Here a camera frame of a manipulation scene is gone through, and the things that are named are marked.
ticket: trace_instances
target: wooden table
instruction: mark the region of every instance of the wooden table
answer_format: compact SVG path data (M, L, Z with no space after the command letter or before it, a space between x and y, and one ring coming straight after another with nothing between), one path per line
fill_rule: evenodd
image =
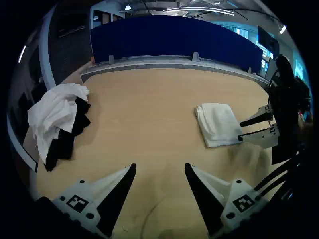
M53 172L39 164L37 188L53 199L79 178L93 182L136 163L115 239L207 237L186 162L252 186L275 168L271 149L249 143L206 148L195 118L197 105L218 102L245 120L268 99L253 81L190 69L136 69L95 75L84 85L91 125L76 137L71 161L59 161ZM267 127L263 122L244 133Z

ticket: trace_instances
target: blue divider panel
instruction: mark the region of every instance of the blue divider panel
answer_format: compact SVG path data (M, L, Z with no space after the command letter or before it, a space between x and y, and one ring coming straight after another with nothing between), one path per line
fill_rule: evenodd
M262 50L246 38L216 24L178 16L144 16L91 29L96 63L142 55L183 55L237 66L259 73Z

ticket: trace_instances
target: folded white towel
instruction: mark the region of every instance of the folded white towel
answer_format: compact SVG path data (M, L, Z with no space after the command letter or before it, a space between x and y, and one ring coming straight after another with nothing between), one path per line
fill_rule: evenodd
M207 147L241 143L242 129L229 105L204 103L195 113Z
M47 91L42 99L28 110L29 126L37 139L39 155L47 158L51 142L58 139L60 129L72 132L77 97L87 101L89 90L79 84L60 84Z

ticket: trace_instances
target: cable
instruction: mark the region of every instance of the cable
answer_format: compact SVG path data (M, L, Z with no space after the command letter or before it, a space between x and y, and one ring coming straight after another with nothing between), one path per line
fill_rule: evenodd
M146 2L144 0L142 0L142 2L144 3L144 6L145 6L146 10L148 11L148 13L150 13L150 10L148 9Z
M248 18L246 18L244 15L240 14L239 12L236 12L236 13L238 13L238 14L241 15L243 18L245 18L247 21L249 21Z

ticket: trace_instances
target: ceiling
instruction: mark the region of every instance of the ceiling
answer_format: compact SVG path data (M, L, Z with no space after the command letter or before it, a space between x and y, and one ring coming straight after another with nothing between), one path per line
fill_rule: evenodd
M233 8L248 8L262 11L262 8L254 0L116 0L120 5L122 11L129 4L131 10L127 11L132 15L147 13L163 14L164 9L178 8L178 7L213 7L221 9ZM189 12L190 16L198 14L197 11Z

